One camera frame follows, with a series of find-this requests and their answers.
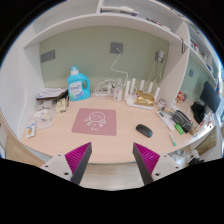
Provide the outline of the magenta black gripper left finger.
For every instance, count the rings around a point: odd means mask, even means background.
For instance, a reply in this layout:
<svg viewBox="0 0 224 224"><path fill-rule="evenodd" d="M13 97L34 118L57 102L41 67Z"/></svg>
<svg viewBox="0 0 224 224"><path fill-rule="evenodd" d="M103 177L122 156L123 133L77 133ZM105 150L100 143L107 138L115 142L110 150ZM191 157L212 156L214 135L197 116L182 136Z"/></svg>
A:
<svg viewBox="0 0 224 224"><path fill-rule="evenodd" d="M92 144L88 142L66 154L55 155L42 165L41 168L79 185L91 154Z"/></svg>

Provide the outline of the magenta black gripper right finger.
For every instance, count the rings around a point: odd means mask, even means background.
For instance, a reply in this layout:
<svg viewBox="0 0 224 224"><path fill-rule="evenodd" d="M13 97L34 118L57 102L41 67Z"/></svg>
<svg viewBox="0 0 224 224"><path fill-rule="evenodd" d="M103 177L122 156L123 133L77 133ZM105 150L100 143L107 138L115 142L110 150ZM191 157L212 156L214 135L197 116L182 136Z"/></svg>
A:
<svg viewBox="0 0 224 224"><path fill-rule="evenodd" d="M181 169L169 155L159 155L138 143L133 144L133 155L145 185Z"/></svg>

